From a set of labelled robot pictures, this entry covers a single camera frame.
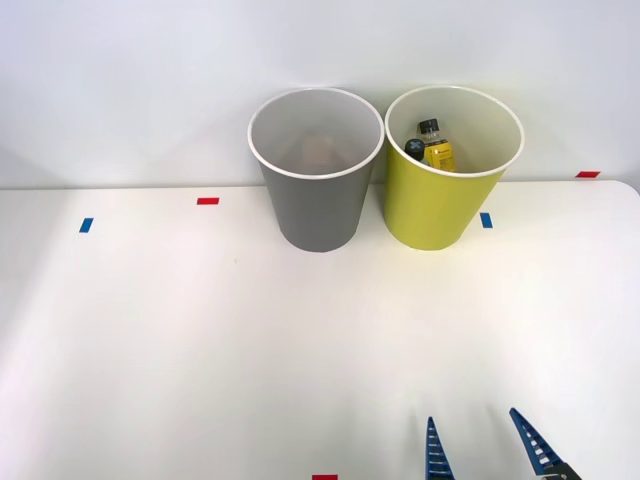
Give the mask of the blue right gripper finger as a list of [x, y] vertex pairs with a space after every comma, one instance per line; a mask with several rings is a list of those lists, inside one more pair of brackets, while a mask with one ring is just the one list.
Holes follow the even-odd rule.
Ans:
[[453, 480], [454, 474], [442, 446], [436, 424], [429, 417], [425, 434], [425, 479]]
[[543, 436], [516, 408], [511, 408], [509, 415], [523, 442], [537, 479], [580, 480], [577, 472], [554, 451]]

